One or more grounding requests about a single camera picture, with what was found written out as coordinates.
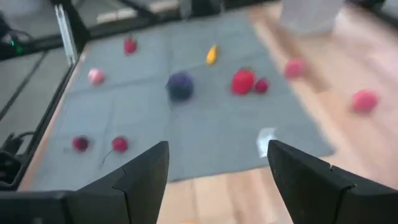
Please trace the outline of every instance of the red strawberry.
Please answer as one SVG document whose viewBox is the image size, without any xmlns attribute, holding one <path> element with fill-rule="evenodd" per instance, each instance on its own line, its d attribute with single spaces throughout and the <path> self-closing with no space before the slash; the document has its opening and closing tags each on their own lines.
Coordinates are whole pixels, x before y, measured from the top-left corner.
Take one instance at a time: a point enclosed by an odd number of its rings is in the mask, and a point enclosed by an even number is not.
<svg viewBox="0 0 398 224">
<path fill-rule="evenodd" d="M 245 95 L 253 88 L 255 79 L 254 72 L 241 68 L 232 79 L 231 91 L 237 95 Z"/>
<path fill-rule="evenodd" d="M 137 50 L 137 42 L 132 38 L 128 37 L 124 40 L 124 53 L 126 55 L 133 54 Z"/>
<path fill-rule="evenodd" d="M 254 91 L 256 91 L 256 93 L 265 93 L 268 90 L 268 87 L 268 80 L 266 78 L 260 78 L 254 85 Z"/>
</svg>

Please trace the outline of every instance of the red ball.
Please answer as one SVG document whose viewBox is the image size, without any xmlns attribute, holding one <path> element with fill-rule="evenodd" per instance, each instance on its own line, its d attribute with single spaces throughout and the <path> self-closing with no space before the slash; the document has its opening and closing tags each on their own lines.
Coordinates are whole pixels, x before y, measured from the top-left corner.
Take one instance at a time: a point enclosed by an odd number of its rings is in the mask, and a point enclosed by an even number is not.
<svg viewBox="0 0 398 224">
<path fill-rule="evenodd" d="M 305 62 L 302 59 L 296 58 L 289 60 L 285 66 L 284 75 L 286 78 L 298 78 L 304 74 Z"/>
<path fill-rule="evenodd" d="M 245 95 L 253 88 L 255 79 L 254 72 L 241 68 L 232 79 L 231 91 L 237 95 Z"/>
<path fill-rule="evenodd" d="M 128 142 L 125 137 L 119 136 L 113 139 L 112 148 L 117 152 L 124 152 L 128 148 Z"/>
<path fill-rule="evenodd" d="M 370 112 L 378 103 L 379 97 L 372 90 L 360 90 L 352 98 L 352 108 L 355 112 Z"/>
<path fill-rule="evenodd" d="M 268 90 L 269 83 L 266 78 L 258 79 L 257 83 L 254 85 L 254 91 L 256 93 L 265 93 Z"/>
<path fill-rule="evenodd" d="M 72 146 L 76 151 L 84 152 L 88 148 L 88 140 L 86 136 L 78 136 L 73 138 Z"/>
</svg>

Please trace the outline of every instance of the red cherry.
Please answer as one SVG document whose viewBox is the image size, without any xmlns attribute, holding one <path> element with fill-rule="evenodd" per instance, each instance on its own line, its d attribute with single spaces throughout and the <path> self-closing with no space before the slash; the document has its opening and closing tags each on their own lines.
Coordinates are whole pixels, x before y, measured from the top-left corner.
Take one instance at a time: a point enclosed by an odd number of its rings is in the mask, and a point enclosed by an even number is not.
<svg viewBox="0 0 398 224">
<path fill-rule="evenodd" d="M 352 109 L 355 112 L 367 113 L 379 103 L 379 97 L 372 90 L 360 90 L 353 95 Z"/>
<path fill-rule="evenodd" d="M 268 87 L 268 80 L 266 78 L 260 78 L 254 85 L 254 91 L 256 91 L 256 93 L 265 93 L 268 90 Z"/>
<path fill-rule="evenodd" d="M 112 148 L 117 152 L 124 152 L 128 148 L 128 143 L 125 137 L 119 136 L 113 139 Z"/>
<path fill-rule="evenodd" d="M 76 151 L 84 152 L 88 148 L 88 140 L 86 136 L 78 136 L 73 138 L 72 146 Z"/>
</svg>

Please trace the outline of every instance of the pink ball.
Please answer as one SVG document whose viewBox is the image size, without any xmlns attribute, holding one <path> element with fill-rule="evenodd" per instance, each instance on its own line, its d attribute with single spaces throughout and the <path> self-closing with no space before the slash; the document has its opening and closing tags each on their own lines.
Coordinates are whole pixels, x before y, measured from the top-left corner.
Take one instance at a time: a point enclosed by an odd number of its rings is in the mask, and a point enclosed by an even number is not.
<svg viewBox="0 0 398 224">
<path fill-rule="evenodd" d="M 352 109 L 355 112 L 367 113 L 379 103 L 379 97 L 372 90 L 360 90 L 353 95 Z"/>
<path fill-rule="evenodd" d="M 100 85 L 104 82 L 104 73 L 98 69 L 91 69 L 88 73 L 88 79 L 94 85 Z"/>
<path fill-rule="evenodd" d="M 289 60 L 285 66 L 284 75 L 286 78 L 298 78 L 304 74 L 305 62 L 302 59 Z"/>
</svg>

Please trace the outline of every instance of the toy fruit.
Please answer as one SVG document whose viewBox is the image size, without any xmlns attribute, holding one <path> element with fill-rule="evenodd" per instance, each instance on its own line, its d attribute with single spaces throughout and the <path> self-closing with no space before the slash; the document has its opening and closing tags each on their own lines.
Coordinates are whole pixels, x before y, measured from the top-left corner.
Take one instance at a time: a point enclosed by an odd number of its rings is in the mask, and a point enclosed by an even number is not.
<svg viewBox="0 0 398 224">
<path fill-rule="evenodd" d="M 187 72 L 174 73 L 166 88 L 172 101 L 185 101 L 193 95 L 193 80 Z"/>
<path fill-rule="evenodd" d="M 88 73 L 88 79 L 93 85 L 100 85 L 104 82 L 105 76 L 103 72 L 93 68 Z"/>
<path fill-rule="evenodd" d="M 302 59 L 289 60 L 285 66 L 284 75 L 286 78 L 298 78 L 304 74 L 305 62 Z"/>
<path fill-rule="evenodd" d="M 256 93 L 265 93 L 268 90 L 269 83 L 266 78 L 258 79 L 257 83 L 254 85 L 254 91 Z"/>
<path fill-rule="evenodd" d="M 241 68 L 232 78 L 231 91 L 237 95 L 245 95 L 253 88 L 256 75 L 249 69 Z"/>
<path fill-rule="evenodd" d="M 379 97 L 372 90 L 360 90 L 353 95 L 352 109 L 355 112 L 367 113 L 379 103 Z"/>
<path fill-rule="evenodd" d="M 86 136 L 77 136 L 73 138 L 72 146 L 76 151 L 84 152 L 88 148 L 88 140 Z"/>
<path fill-rule="evenodd" d="M 133 54 L 137 50 L 137 42 L 130 36 L 124 40 L 124 53 Z"/>
<path fill-rule="evenodd" d="M 217 60 L 217 51 L 218 51 L 217 45 L 211 46 L 209 52 L 207 53 L 207 57 L 206 57 L 207 65 L 213 65 L 216 62 L 216 60 Z"/>
<path fill-rule="evenodd" d="M 128 143 L 125 137 L 119 136 L 112 140 L 112 148 L 117 152 L 124 152 L 128 148 Z"/>
</svg>

